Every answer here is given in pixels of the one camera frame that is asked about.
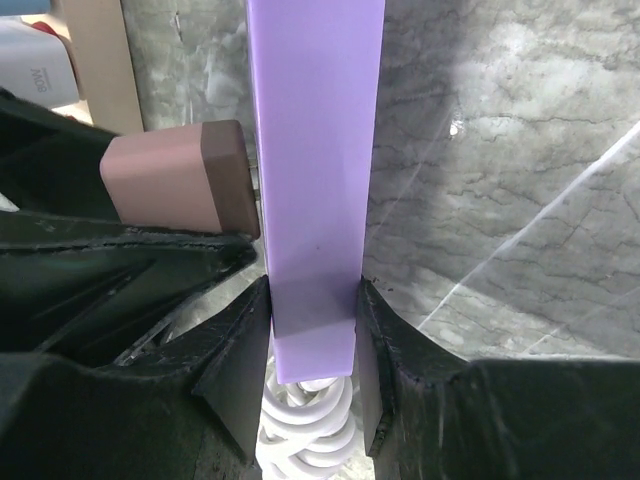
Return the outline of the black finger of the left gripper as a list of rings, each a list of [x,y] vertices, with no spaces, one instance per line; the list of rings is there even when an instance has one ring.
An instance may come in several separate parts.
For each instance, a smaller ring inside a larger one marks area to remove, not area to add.
[[[113,134],[1,94],[1,349],[96,367],[256,261],[244,235],[123,224],[100,177]]]

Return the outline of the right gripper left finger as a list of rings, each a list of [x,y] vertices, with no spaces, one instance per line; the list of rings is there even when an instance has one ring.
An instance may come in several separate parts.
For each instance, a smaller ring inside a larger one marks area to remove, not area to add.
[[[126,366],[1,358],[5,479],[257,479],[268,281]]]

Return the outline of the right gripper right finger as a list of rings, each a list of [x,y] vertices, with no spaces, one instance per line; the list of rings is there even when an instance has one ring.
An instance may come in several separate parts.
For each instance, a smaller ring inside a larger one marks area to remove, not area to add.
[[[364,444],[379,479],[635,479],[634,361],[465,361],[358,289]]]

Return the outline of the pink brown plug adapter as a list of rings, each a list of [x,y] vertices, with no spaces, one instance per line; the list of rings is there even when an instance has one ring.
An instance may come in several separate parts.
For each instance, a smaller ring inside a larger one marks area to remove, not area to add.
[[[236,120],[118,136],[100,161],[100,175],[125,224],[260,237]]]

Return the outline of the beige power strip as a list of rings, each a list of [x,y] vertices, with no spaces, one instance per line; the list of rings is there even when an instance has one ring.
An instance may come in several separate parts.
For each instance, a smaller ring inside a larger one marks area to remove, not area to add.
[[[120,134],[143,131],[121,2],[61,0],[56,6],[93,124]]]

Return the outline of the purple power strip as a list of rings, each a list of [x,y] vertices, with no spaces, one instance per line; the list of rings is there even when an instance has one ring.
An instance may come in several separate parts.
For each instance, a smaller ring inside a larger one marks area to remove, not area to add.
[[[273,348],[282,384],[348,376],[385,5],[247,5]]]

